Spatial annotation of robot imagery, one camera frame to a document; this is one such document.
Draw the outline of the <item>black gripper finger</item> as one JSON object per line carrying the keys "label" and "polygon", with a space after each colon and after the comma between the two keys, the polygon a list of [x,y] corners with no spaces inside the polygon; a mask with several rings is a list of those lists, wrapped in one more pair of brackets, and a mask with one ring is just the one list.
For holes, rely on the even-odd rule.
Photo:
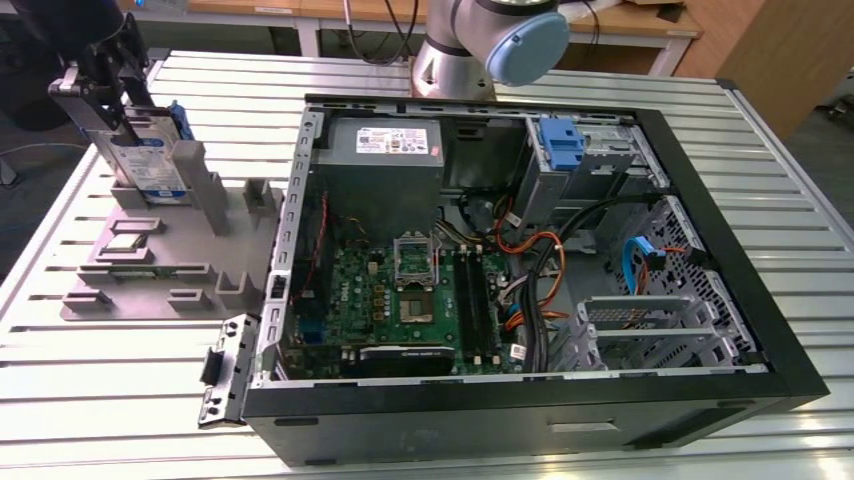
{"label": "black gripper finger", "polygon": [[130,106],[152,107],[154,101],[146,80],[150,58],[138,22],[131,12],[123,14],[123,24],[118,32],[118,54],[120,64],[118,71],[118,84],[120,87],[120,126],[123,129],[119,144],[138,145],[139,135],[131,125],[126,110],[127,104],[122,98],[127,97]]}
{"label": "black gripper finger", "polygon": [[48,87],[51,98],[90,139],[100,136],[114,145],[127,144],[122,67],[114,47],[87,47],[82,57],[67,62],[64,76]]}

